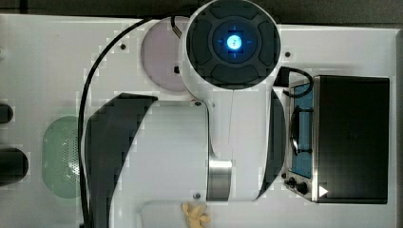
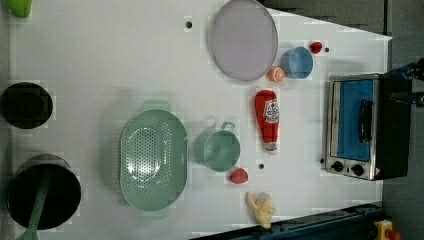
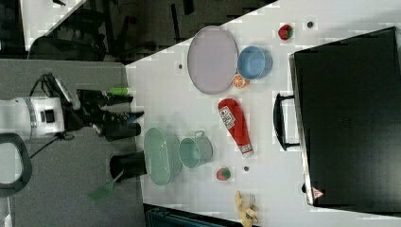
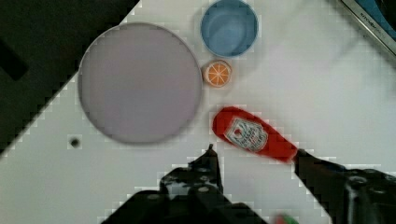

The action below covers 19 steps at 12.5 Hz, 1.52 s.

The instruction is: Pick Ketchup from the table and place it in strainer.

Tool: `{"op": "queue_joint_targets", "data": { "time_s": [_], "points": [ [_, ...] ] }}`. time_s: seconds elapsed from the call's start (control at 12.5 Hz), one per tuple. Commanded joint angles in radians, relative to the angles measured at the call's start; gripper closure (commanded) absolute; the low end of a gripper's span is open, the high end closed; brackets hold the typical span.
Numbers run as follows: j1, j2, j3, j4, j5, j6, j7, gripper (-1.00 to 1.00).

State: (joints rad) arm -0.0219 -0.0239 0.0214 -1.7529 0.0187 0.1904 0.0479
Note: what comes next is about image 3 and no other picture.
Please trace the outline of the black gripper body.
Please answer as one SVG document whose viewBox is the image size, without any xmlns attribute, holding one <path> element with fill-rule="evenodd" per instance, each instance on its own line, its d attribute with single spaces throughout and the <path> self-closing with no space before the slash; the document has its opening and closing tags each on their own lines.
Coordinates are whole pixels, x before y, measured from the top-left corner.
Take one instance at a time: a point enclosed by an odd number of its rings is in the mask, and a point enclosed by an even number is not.
<svg viewBox="0 0 401 227">
<path fill-rule="evenodd" d="M 78 131 L 92 127 L 98 136 L 103 136 L 107 111 L 102 110 L 102 107 L 111 101 L 110 94 L 98 90 L 77 89 L 75 98 L 70 93 L 63 94 L 61 106 L 65 130 Z"/>
</svg>

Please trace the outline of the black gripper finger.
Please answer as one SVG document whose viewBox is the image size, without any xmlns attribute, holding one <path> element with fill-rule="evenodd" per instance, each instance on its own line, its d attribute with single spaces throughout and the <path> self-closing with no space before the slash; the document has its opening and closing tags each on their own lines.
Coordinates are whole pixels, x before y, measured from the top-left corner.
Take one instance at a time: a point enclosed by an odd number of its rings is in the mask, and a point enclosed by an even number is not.
<svg viewBox="0 0 401 227">
<path fill-rule="evenodd" d="M 132 101 L 133 101 L 133 97 L 129 96 L 129 95 L 109 95 L 107 105 L 113 106 L 116 104 L 131 103 Z M 131 124 L 136 119 L 143 116 L 144 114 L 145 114 L 144 111 L 120 112 L 120 113 L 107 112 L 107 119 L 110 121 Z"/>
<path fill-rule="evenodd" d="M 131 138 L 141 133 L 141 126 L 134 122 L 129 125 L 119 125 L 105 130 L 104 137 L 108 142 Z"/>
</svg>

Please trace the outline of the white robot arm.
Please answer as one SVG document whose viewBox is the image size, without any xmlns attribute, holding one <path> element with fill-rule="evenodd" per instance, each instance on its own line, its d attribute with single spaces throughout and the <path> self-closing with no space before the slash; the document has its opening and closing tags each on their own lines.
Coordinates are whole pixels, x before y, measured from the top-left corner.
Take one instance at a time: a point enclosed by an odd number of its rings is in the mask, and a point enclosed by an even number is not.
<svg viewBox="0 0 401 227">
<path fill-rule="evenodd" d="M 92 128 L 108 141 L 137 136 L 137 119 L 142 112 L 110 112 L 105 108 L 132 102 L 128 95 L 96 90 L 77 90 L 77 98 L 64 94 L 54 97 L 18 97 L 1 102 L 1 132 L 16 133 L 23 140 L 60 135 Z"/>
</svg>

